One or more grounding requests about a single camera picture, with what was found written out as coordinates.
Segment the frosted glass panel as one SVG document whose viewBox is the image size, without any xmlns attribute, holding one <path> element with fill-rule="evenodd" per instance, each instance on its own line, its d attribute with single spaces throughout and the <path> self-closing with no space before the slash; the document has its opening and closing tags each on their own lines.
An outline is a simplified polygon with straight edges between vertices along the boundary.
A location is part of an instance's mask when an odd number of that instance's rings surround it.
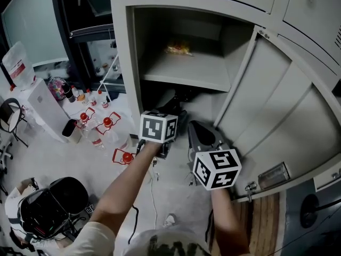
<svg viewBox="0 0 341 256">
<path fill-rule="evenodd" d="M 9 46 L 21 42 L 34 67 L 68 60 L 52 0 L 11 0 L 1 17 Z"/>
</svg>

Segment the white water dispenser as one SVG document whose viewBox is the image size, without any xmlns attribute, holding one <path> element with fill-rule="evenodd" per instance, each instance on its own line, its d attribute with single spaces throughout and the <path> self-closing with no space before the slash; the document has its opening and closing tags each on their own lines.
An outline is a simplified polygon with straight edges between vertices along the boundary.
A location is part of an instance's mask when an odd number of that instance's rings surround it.
<svg viewBox="0 0 341 256">
<path fill-rule="evenodd" d="M 55 140 L 67 143 L 62 131 L 69 117 L 55 100 L 45 81 L 37 78 L 34 85 L 27 90 L 24 99 L 37 124 Z"/>
</svg>

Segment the person's white shoe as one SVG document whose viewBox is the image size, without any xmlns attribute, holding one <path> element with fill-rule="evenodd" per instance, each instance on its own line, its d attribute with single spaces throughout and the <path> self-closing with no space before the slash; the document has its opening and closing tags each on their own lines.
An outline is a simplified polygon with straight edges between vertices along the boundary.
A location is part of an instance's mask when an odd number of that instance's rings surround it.
<svg viewBox="0 0 341 256">
<path fill-rule="evenodd" d="M 163 227 L 167 228 L 167 227 L 174 226 L 174 225 L 176 225 L 176 222 L 177 222 L 176 215 L 174 213 L 169 213 L 164 220 Z"/>
</svg>

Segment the black glass display cabinet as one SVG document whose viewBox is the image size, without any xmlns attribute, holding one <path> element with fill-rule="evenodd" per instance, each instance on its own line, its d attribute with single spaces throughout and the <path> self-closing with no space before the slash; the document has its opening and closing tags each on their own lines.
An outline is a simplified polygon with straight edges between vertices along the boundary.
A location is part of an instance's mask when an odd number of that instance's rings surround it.
<svg viewBox="0 0 341 256">
<path fill-rule="evenodd" d="M 97 90 L 100 79 L 114 56 L 118 53 L 113 24 L 97 25 L 70 32 L 72 43 L 79 48 L 80 57 L 90 80 L 87 86 Z"/>
</svg>

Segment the black umbrella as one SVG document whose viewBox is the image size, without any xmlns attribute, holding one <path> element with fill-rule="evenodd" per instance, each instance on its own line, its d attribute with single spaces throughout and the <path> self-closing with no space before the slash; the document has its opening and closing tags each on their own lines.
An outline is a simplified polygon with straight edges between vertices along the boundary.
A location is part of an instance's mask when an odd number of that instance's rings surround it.
<svg viewBox="0 0 341 256">
<path fill-rule="evenodd" d="M 181 106 L 182 102 L 189 102 L 199 95 L 198 90 L 189 89 L 187 91 L 175 90 L 174 96 L 163 106 L 157 107 L 157 112 L 178 116 L 184 110 Z"/>
</svg>

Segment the black chair white cushion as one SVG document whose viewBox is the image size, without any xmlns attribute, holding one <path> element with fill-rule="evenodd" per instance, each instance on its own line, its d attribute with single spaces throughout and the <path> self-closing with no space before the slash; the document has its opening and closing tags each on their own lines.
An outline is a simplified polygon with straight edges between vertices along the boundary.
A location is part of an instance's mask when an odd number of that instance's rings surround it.
<svg viewBox="0 0 341 256">
<path fill-rule="evenodd" d="M 17 135 L 21 121 L 28 123 L 18 100 L 15 98 L 4 100 L 0 105 L 0 130 L 12 134 L 16 141 L 20 141 L 28 148 L 28 145 Z"/>
</svg>

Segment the yellow snack packet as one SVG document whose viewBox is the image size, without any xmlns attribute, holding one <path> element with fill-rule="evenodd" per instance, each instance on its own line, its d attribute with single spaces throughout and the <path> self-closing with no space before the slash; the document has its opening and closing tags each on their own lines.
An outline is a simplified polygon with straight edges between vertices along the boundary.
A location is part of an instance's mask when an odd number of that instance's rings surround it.
<svg viewBox="0 0 341 256">
<path fill-rule="evenodd" d="M 182 39 L 171 39 L 165 47 L 165 52 L 174 55 L 192 56 L 190 43 Z"/>
</svg>

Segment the colourful patterned bag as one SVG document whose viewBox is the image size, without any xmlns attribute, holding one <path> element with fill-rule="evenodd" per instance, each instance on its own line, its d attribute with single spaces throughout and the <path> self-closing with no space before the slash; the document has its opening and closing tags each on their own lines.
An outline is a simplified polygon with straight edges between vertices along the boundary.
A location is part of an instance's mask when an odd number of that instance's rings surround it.
<svg viewBox="0 0 341 256">
<path fill-rule="evenodd" d="M 56 101 L 61 101 L 66 97 L 62 88 L 65 82 L 66 81 L 61 77 L 53 77 L 48 81 L 47 87 Z"/>
</svg>

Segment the grey metal locker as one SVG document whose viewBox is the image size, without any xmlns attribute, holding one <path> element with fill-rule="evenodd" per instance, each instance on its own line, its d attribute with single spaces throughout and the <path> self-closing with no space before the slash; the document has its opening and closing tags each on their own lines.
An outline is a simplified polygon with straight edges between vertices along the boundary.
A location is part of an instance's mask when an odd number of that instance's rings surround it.
<svg viewBox="0 0 341 256">
<path fill-rule="evenodd" d="M 236 200 L 341 181 L 341 0 L 110 0 L 134 133 L 172 91 L 239 152 Z M 192 56 L 165 52 L 171 39 Z"/>
</svg>

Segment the person's left forearm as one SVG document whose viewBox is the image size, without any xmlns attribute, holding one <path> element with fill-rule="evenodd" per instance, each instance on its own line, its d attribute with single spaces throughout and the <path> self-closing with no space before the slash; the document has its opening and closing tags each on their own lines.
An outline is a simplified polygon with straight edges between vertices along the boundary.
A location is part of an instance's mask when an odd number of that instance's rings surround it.
<svg viewBox="0 0 341 256">
<path fill-rule="evenodd" d="M 116 235 L 132 208 L 160 143 L 148 141 L 100 198 L 90 222 L 107 226 Z"/>
</svg>

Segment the wooden slat platform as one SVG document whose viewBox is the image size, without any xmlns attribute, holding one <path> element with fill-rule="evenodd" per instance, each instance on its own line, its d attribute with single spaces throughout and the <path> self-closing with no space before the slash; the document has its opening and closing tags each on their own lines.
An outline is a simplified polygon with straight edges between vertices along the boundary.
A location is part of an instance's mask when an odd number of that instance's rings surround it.
<svg viewBox="0 0 341 256">
<path fill-rule="evenodd" d="M 279 229 L 279 195 L 274 194 L 244 203 L 232 202 L 234 212 L 245 230 L 250 254 L 246 256 L 274 256 Z M 211 256 L 221 256 L 215 236 Z"/>
</svg>

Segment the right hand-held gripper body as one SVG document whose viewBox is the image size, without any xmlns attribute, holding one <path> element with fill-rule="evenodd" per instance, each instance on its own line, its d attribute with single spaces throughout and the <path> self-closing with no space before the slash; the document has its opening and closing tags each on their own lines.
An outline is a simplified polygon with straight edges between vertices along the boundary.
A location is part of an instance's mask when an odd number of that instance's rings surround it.
<svg viewBox="0 0 341 256">
<path fill-rule="evenodd" d="M 232 187 L 242 169 L 236 150 L 214 127 L 200 122 L 188 124 L 192 173 L 206 190 Z"/>
</svg>

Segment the dark bottle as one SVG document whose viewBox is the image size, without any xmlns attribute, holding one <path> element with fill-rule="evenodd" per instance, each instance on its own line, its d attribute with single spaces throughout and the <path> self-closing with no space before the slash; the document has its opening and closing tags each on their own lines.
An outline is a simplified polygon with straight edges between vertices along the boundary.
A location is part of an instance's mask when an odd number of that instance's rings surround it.
<svg viewBox="0 0 341 256">
<path fill-rule="evenodd" d="M 63 93 L 66 96 L 66 98 L 68 99 L 68 101 L 70 103 L 75 102 L 76 98 L 72 92 L 71 87 L 67 83 L 63 83 L 61 88 L 63 89 Z"/>
</svg>

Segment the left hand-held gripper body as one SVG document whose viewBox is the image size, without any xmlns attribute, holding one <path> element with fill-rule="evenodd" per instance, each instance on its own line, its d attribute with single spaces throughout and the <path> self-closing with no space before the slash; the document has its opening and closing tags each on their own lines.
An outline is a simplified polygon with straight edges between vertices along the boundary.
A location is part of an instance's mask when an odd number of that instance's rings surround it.
<svg viewBox="0 0 341 256">
<path fill-rule="evenodd" d="M 158 111 L 145 111 L 140 118 L 139 143 L 136 148 L 138 154 L 147 141 L 161 144 L 156 157 L 166 159 L 175 141 L 180 126 L 187 117 L 187 111 L 182 110 L 179 115 L 164 114 Z"/>
</svg>

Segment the black round bowl chair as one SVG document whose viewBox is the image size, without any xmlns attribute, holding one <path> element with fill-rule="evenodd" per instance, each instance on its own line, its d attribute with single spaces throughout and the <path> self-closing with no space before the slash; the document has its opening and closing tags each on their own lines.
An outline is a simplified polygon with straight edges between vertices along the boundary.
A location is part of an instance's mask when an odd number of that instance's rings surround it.
<svg viewBox="0 0 341 256">
<path fill-rule="evenodd" d="M 59 178 L 49 185 L 49 189 L 69 214 L 80 214 L 88 205 L 88 193 L 85 187 L 73 177 Z"/>
</svg>

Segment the white metal frame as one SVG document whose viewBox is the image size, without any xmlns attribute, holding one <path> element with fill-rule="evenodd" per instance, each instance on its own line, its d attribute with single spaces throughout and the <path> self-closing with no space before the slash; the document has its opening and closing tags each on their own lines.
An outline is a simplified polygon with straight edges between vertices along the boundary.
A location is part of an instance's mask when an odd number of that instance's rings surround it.
<svg viewBox="0 0 341 256">
<path fill-rule="evenodd" d="M 120 93 L 126 93 L 118 53 L 114 56 L 109 66 L 106 68 L 102 66 L 102 69 L 104 74 L 100 79 L 97 91 L 101 91 L 106 100 L 112 102 L 118 98 Z"/>
</svg>

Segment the clear bottle red label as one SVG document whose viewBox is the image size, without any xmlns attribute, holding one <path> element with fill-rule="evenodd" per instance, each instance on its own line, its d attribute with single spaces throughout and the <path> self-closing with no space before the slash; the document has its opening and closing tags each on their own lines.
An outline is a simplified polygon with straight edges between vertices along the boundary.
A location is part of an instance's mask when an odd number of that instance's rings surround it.
<svg viewBox="0 0 341 256">
<path fill-rule="evenodd" d="M 90 141 L 90 143 L 99 150 L 104 150 L 104 144 L 103 141 L 100 137 L 99 132 L 96 129 L 91 129 L 88 133 L 88 140 Z"/>
</svg>

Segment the large clear water jug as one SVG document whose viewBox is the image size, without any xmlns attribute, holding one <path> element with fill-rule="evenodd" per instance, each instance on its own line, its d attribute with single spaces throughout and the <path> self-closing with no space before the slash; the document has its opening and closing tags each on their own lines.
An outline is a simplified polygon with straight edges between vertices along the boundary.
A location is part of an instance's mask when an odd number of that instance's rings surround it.
<svg viewBox="0 0 341 256">
<path fill-rule="evenodd" d="M 2 63 L 13 83 L 20 90 L 27 90 L 35 83 L 33 65 L 28 59 L 24 45 L 16 42 L 3 57 Z"/>
</svg>

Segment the person's right forearm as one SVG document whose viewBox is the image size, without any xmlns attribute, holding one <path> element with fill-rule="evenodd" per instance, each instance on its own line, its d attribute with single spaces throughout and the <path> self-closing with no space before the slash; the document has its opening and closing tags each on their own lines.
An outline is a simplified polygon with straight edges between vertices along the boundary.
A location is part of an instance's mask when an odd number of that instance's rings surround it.
<svg viewBox="0 0 341 256">
<path fill-rule="evenodd" d="M 215 236 L 221 256 L 250 254 L 245 230 L 237 218 L 227 189 L 211 191 Z"/>
</svg>

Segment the black floor fan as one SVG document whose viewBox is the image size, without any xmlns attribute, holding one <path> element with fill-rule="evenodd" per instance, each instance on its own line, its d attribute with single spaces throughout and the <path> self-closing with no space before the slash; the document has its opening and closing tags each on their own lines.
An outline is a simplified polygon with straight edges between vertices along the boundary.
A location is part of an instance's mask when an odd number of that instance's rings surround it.
<svg viewBox="0 0 341 256">
<path fill-rule="evenodd" d="M 341 203 L 341 198 L 331 203 L 320 205 L 319 199 L 315 194 L 307 195 L 301 204 L 300 210 L 301 226 L 305 229 L 312 227 L 317 220 L 319 211 L 330 208 L 339 203 Z"/>
</svg>

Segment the person's white printed shirt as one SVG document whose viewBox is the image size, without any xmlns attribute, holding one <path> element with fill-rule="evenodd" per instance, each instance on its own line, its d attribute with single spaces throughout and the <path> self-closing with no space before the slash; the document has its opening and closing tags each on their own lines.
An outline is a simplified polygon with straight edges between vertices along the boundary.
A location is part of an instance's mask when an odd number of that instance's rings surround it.
<svg viewBox="0 0 341 256">
<path fill-rule="evenodd" d="M 105 225 L 89 222 L 61 256 L 113 256 L 116 237 Z M 211 256 L 194 232 L 171 226 L 140 233 L 122 256 Z"/>
</svg>

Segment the white waste bin black rim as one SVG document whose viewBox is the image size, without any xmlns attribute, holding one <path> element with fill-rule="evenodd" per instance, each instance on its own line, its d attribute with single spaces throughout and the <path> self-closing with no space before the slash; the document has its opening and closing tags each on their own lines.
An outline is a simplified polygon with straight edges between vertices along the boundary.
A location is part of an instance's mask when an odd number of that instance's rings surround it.
<svg viewBox="0 0 341 256">
<path fill-rule="evenodd" d="M 76 126 L 77 120 L 76 119 L 70 119 L 68 120 L 67 124 L 65 125 L 62 135 L 69 140 L 71 143 L 79 143 L 81 138 L 81 133 L 79 128 Z"/>
</svg>

